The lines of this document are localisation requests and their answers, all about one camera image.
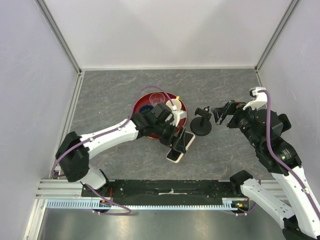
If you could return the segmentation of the phone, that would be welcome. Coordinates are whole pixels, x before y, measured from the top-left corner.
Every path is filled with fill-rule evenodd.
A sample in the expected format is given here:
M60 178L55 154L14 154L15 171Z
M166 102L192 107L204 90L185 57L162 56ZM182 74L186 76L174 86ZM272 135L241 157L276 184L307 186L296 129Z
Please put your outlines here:
M177 164L187 152L189 146L195 139L195 135L191 132L185 132L183 138L179 138L170 151L166 154L166 159Z

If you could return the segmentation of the round base phone holder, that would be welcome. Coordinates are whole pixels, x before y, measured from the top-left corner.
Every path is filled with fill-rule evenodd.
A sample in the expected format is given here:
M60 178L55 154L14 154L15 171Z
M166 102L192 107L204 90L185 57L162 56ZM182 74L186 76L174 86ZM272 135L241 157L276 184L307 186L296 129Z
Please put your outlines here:
M210 107L197 107L194 115L197 117L195 117L190 123L191 131L200 137L208 135L212 130L212 124L210 122L212 114L210 113Z

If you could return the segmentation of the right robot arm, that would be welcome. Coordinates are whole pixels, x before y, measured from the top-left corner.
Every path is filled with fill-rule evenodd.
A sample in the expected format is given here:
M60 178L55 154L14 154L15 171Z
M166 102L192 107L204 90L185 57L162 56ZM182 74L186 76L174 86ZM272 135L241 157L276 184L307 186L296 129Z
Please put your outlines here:
M227 127L241 131L289 203L273 196L245 170L230 177L230 193L252 199L278 223L287 240L318 240L320 205L310 189L297 151L282 138L282 133L291 128L288 117L272 111L268 100L248 103L230 100L211 111L217 125L231 116Z

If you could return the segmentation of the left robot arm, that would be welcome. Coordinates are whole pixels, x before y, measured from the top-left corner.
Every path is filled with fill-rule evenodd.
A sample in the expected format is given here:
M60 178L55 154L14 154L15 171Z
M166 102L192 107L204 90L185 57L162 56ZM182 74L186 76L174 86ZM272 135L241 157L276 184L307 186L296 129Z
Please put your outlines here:
M186 129L178 125L186 116L187 113L177 106L160 103L94 133L77 135L70 132L56 153L56 162L68 182L82 182L91 186L99 197L104 197L110 191L108 178L101 170L90 167L90 159L114 146L150 135L156 135L159 142L173 152L185 154Z

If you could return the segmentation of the yellow mug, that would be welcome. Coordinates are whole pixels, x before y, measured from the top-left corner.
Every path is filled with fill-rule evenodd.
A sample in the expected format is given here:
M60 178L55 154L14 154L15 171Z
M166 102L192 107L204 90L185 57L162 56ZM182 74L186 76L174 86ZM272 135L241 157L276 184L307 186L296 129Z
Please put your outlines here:
M180 111L182 109L182 103L177 98L171 98L165 104L173 111Z

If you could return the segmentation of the dark blue cup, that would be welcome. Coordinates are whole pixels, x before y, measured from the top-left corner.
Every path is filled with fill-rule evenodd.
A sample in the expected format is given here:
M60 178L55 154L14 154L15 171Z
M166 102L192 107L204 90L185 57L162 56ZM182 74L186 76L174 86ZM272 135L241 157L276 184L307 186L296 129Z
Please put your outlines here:
M143 106L139 109L139 113L144 116L145 114L147 114L148 112L150 112L153 108L154 108L154 106L153 106L153 105L150 105L150 104L143 105Z

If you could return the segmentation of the clear glass cup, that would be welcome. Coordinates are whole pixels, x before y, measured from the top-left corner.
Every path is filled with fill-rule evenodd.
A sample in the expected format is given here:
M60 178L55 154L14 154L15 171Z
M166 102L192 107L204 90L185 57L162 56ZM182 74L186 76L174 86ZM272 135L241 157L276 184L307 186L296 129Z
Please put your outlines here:
M161 92L153 92L149 97L149 102L154 107L158 104L163 104L165 100L166 100L166 97Z

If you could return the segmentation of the red round tray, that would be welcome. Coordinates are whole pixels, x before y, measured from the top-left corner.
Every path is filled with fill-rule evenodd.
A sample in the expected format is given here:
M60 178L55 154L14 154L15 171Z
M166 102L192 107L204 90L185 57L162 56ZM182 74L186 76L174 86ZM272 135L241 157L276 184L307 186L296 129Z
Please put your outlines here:
M155 91L155 92L151 92L151 93L147 93L145 95L143 95L134 105L133 107L133 112L134 113L139 113L140 112L140 109L146 105L151 105L151 102L150 102L150 96L153 94L153 93L161 93L164 95L163 92L161 91ZM184 119L181 119L179 121L179 124L178 124L178 129L176 130L176 133L179 132L180 128L181 127L184 127L185 124L187 123L187 119L188 119L188 111L187 111L187 107L185 105L185 103L181 100L181 98L175 94L172 94L170 92L167 93L168 96L171 98L171 99L178 99L181 103L181 110L182 111L185 111L186 112L186 118Z

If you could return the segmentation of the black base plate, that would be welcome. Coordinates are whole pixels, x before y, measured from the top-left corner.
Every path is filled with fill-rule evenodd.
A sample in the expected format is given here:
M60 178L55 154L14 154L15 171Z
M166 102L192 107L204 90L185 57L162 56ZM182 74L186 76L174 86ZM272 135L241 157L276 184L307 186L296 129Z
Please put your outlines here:
M220 205L223 198L245 198L229 181L117 179L97 191L123 206Z

